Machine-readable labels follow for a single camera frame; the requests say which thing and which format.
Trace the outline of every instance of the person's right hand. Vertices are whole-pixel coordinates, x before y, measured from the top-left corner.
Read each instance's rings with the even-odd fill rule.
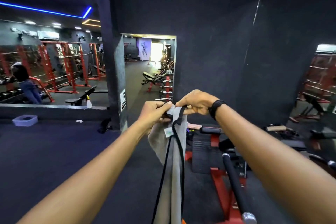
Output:
[[[175,106],[187,105],[188,109],[186,109],[183,114],[199,113],[207,115],[209,114],[209,107],[211,107],[216,100],[218,100],[218,98],[213,95],[200,90],[193,90],[178,101]]]

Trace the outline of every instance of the bodybuilder poster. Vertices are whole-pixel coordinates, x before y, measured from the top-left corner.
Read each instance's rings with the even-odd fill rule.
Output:
[[[152,40],[150,38],[138,38],[137,46],[140,60],[149,60],[151,57],[151,44]]]

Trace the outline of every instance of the person's left hand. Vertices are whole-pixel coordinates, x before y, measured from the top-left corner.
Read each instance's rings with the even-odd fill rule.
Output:
[[[151,129],[157,122],[169,122],[169,118],[162,118],[162,115],[170,109],[172,102],[146,101],[138,118],[146,129]]]

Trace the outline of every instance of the black shirt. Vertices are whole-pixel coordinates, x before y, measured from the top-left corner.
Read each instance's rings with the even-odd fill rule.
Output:
[[[14,81],[15,78],[18,82],[23,82],[29,79],[29,75],[27,69],[23,65],[15,65],[12,68],[13,76],[11,77],[11,81]]]

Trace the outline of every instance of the blue led light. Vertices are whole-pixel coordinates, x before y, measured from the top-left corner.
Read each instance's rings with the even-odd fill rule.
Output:
[[[9,4],[9,3],[3,3],[3,2],[0,2],[0,5],[6,5],[6,6],[11,6],[11,7],[16,7],[16,8],[28,9],[28,10],[33,10],[33,11],[38,11],[38,12],[43,12],[43,13],[48,13],[48,14],[63,15],[63,16],[68,16],[68,17],[73,17],[73,18],[80,18],[80,19],[84,19],[89,14],[89,12],[92,10],[92,7],[90,6],[86,10],[84,16],[81,17],[81,16],[76,16],[76,15],[62,14],[62,13],[57,13],[57,12],[52,12],[52,11],[47,11],[47,10],[41,10],[41,9],[36,9],[36,8],[32,8],[32,7],[22,6],[22,5],[14,5],[14,4]]]

